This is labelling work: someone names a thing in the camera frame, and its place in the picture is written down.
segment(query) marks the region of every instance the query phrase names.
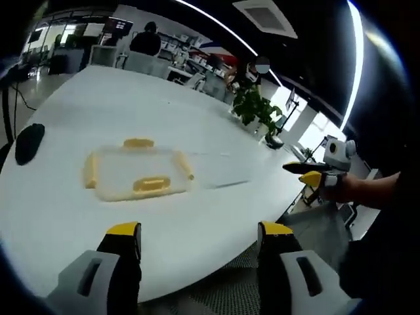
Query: office floor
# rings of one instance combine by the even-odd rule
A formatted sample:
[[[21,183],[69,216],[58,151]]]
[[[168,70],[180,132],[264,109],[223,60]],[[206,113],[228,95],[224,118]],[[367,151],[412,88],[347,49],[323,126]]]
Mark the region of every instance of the office floor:
[[[29,80],[19,83],[18,89],[23,94],[28,106],[37,109],[44,100],[54,93],[64,82],[69,80],[73,74],[47,75],[47,69],[42,68],[34,73]],[[15,90],[9,89],[9,113],[12,129],[14,126],[14,102],[16,99]],[[33,110],[27,108],[18,94],[16,103],[16,134],[25,126],[28,119],[32,116]],[[0,119],[0,147],[7,143],[5,125]]]

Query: window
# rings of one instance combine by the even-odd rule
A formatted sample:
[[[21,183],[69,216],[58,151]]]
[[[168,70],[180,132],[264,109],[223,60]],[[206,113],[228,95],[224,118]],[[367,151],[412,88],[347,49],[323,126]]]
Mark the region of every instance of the window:
[[[67,37],[71,34],[74,34],[76,30],[76,25],[67,25],[66,29],[63,32],[63,36],[61,37],[60,44],[65,44],[67,41]]]
[[[341,141],[346,140],[346,136],[334,125],[323,113],[318,113],[303,136],[299,139],[299,144],[304,148],[314,150],[326,135],[331,135]],[[324,158],[325,148],[321,146],[316,149],[313,156],[317,162]]]
[[[286,102],[287,102],[287,99],[289,98],[290,93],[291,93],[291,91],[288,88],[279,87],[277,89],[277,91],[274,93],[273,97],[271,98],[271,105],[272,106],[275,106],[275,105],[278,106],[283,112],[283,115],[280,115],[280,116],[276,116],[276,113],[273,113],[271,117],[274,121],[280,120],[280,118],[282,118],[282,116],[284,117],[284,119],[289,117],[291,111],[294,108],[294,106],[290,106],[289,110],[287,110],[287,108],[286,108]],[[286,131],[290,130],[290,128],[297,121],[300,114],[302,113],[302,111],[306,107],[306,104],[308,103],[306,100],[304,100],[303,98],[301,98],[298,95],[295,95],[295,101],[299,102],[299,105],[297,106],[296,110],[291,114],[290,118],[287,120],[287,123],[284,125],[284,129]]]

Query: ceiling light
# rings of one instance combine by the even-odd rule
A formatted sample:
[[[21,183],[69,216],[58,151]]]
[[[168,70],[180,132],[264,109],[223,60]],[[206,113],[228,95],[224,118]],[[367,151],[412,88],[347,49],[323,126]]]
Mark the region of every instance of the ceiling light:
[[[249,46],[241,37],[239,37],[238,34],[236,34],[234,31],[232,31],[230,28],[228,28],[226,25],[224,25],[221,21],[217,20],[216,18],[212,17],[210,14],[208,14],[207,12],[204,12],[203,10],[193,6],[192,4],[184,1],[184,0],[175,0],[176,2],[182,4],[182,5],[186,5],[187,7],[190,7],[191,9],[194,9],[195,11],[201,13],[202,15],[208,17],[210,20],[216,22],[218,25],[220,25],[221,27],[223,27],[226,31],[228,31],[229,33],[231,33],[238,41],[240,41],[245,47],[247,47],[255,56],[258,56],[257,52],[254,51],[252,49],[251,46]],[[270,69],[270,73],[273,76],[273,78],[277,81],[277,83],[282,86],[282,83],[280,82],[280,80],[278,79],[278,77],[274,74],[274,72]]]
[[[350,2],[347,1],[348,6],[350,7],[350,13],[352,15],[353,27],[354,27],[354,36],[356,38],[356,69],[354,71],[354,80],[353,88],[348,100],[348,105],[346,109],[346,114],[344,115],[343,122],[341,123],[340,130],[346,127],[348,118],[353,109],[354,101],[356,100],[356,95],[360,85],[360,79],[362,77],[362,68],[363,68],[363,27],[362,19],[360,18],[360,13],[358,9]]]

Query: desk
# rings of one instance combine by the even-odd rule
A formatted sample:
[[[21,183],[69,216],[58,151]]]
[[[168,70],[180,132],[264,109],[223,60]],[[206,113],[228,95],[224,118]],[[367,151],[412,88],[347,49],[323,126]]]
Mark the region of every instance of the desk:
[[[225,103],[141,73],[88,66],[65,82],[28,121],[46,128],[36,157],[17,166],[13,144],[0,176],[1,243],[27,288],[46,296],[61,270],[123,222],[142,223],[140,302],[197,282],[247,249],[257,223],[278,219],[303,185],[282,169],[291,154],[269,150],[229,117]],[[236,154],[258,176],[226,188],[101,202],[83,188],[85,159],[131,137]]]
[[[178,68],[172,67],[172,66],[169,66],[168,68],[169,68],[172,72],[177,72],[178,74],[183,75],[184,77],[192,77],[192,74],[188,73],[187,71],[184,71],[184,70],[181,70],[181,69],[178,69]]]

